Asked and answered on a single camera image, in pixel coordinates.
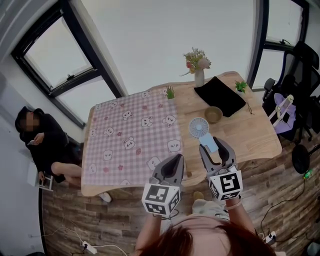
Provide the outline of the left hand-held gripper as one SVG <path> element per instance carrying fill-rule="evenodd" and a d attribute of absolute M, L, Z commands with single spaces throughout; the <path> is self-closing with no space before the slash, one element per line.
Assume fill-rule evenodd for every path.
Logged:
<path fill-rule="evenodd" d="M 155 167 L 153 177 L 167 178 L 167 181 L 145 184 L 141 202 L 147 213 L 170 216 L 181 201 L 185 170 L 185 158 L 180 153 L 166 158 Z"/>

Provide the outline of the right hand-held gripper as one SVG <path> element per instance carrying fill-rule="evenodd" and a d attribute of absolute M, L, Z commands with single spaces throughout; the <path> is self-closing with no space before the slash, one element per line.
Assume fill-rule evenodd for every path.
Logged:
<path fill-rule="evenodd" d="M 203 166 L 208 172 L 208 186 L 218 201 L 240 198 L 243 191 L 243 179 L 241 171 L 237 169 L 235 151 L 224 140 L 215 136 L 213 140 L 218 146 L 221 163 L 213 162 L 206 148 L 202 144 L 199 145 Z"/>

